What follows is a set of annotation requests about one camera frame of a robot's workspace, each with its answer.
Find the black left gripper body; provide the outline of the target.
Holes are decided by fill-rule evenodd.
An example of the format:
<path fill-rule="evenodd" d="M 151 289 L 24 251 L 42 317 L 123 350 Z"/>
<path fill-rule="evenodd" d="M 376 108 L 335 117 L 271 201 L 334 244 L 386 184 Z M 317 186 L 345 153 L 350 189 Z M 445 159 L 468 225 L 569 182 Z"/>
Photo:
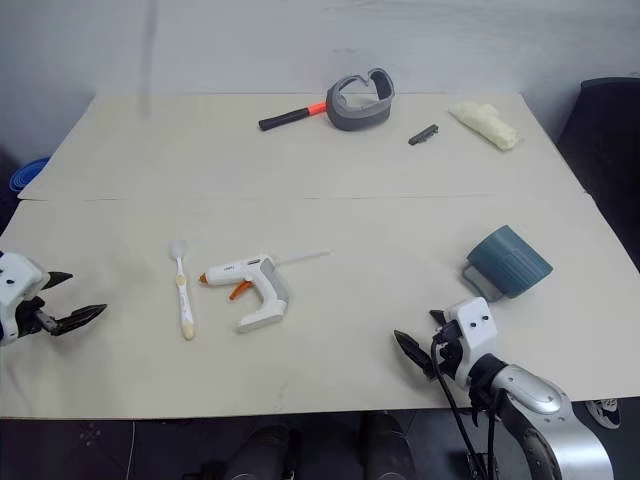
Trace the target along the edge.
<path fill-rule="evenodd" d="M 18 337 L 36 334 L 40 331 L 51 333 L 55 330 L 55 320 L 47 315 L 42 308 L 45 301 L 39 296 L 31 300 L 22 301 L 16 308 L 15 320 Z"/>

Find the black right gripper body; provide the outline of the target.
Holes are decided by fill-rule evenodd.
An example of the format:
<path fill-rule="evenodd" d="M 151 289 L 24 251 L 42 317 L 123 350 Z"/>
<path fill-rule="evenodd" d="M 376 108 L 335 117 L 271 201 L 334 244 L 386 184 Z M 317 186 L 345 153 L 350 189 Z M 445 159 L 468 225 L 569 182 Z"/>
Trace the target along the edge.
<path fill-rule="evenodd" d="M 456 320 L 444 323 L 432 338 L 431 360 L 434 371 L 454 380 L 461 364 L 463 349 L 460 339 L 462 331 Z"/>

